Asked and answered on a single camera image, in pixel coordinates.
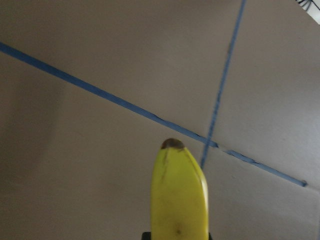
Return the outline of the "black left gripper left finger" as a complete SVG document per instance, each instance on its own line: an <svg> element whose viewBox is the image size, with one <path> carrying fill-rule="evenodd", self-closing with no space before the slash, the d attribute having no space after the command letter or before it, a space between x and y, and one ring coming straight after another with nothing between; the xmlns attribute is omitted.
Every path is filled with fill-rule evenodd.
<svg viewBox="0 0 320 240"><path fill-rule="evenodd" d="M141 240L151 240L151 239L152 239L151 232L145 231L142 233Z"/></svg>

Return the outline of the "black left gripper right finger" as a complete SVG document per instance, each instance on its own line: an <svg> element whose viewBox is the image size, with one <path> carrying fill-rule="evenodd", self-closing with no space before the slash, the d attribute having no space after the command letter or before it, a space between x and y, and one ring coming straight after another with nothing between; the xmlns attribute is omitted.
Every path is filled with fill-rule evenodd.
<svg viewBox="0 0 320 240"><path fill-rule="evenodd" d="M208 240L213 240L211 233L208 233Z"/></svg>

